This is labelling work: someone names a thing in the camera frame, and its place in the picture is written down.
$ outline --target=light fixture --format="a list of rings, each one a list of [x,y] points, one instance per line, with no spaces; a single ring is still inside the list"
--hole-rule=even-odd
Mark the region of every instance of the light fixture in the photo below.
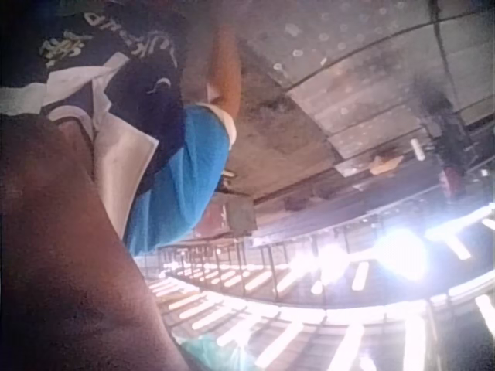
[[[251,333],[251,327],[256,325],[260,321],[257,315],[252,315],[245,320],[237,323],[233,328],[225,332],[221,337],[217,339],[217,344],[220,347],[226,346],[229,342],[240,339],[246,339],[248,336],[246,333]]]
[[[363,371],[377,371],[377,367],[375,366],[373,360],[368,356],[360,357],[359,367]]]
[[[425,369],[425,327],[425,321],[419,316],[410,317],[405,321],[404,371]]]
[[[267,368],[280,354],[284,351],[287,345],[304,329],[301,322],[291,323],[285,331],[270,344],[262,354],[256,359],[256,366],[265,369]]]
[[[367,261],[362,261],[361,263],[359,263],[353,281],[354,291],[362,291],[364,289],[369,269],[370,263],[368,263]]]
[[[364,327],[361,324],[350,325],[346,334],[333,356],[328,371],[349,371],[356,358]]]
[[[487,226],[491,230],[495,230],[495,220],[486,218],[486,219],[483,219],[481,221],[481,223],[483,223],[484,226]]]
[[[229,308],[222,307],[222,308],[214,311],[213,313],[210,313],[206,317],[201,318],[199,321],[194,322],[191,325],[191,327],[193,328],[193,330],[199,330],[200,328],[203,328],[204,326],[208,326],[210,323],[213,323],[213,322],[219,320],[220,318],[228,315],[229,313],[230,313]]]
[[[311,293],[313,295],[321,295],[323,293],[323,284],[320,280],[315,282],[315,284],[311,287]]]
[[[319,268],[323,285],[337,282],[349,266],[349,256],[338,246],[332,245],[319,252]]]
[[[194,308],[188,309],[186,311],[183,311],[180,315],[179,318],[181,319],[186,319],[189,317],[193,317],[194,315],[197,315],[198,313],[202,311],[206,311],[208,308],[211,308],[215,305],[214,302],[212,301],[205,301],[204,303],[201,303],[200,305],[197,305]]]
[[[169,305],[169,310],[177,309],[177,308],[183,307],[184,305],[188,305],[189,303],[192,303],[193,301],[199,300],[203,296],[204,296],[204,294],[195,294],[195,295],[189,296],[188,298],[176,301],[175,303],[172,303],[171,305]]]
[[[426,272],[425,245],[409,230],[394,230],[380,238],[374,254],[387,269],[408,280],[418,281]]]
[[[466,260],[471,257],[471,253],[467,250],[464,243],[454,235],[448,236],[444,239],[447,246],[452,250],[460,260]]]
[[[263,283],[265,283],[268,279],[271,277],[271,272],[266,271],[258,275],[257,277],[253,278],[251,281],[249,281],[246,284],[246,291],[251,291],[257,288],[258,286],[261,286]]]
[[[492,336],[495,337],[495,308],[492,305],[490,297],[488,295],[481,295],[475,299],[475,302],[480,309],[487,328],[490,330]]]

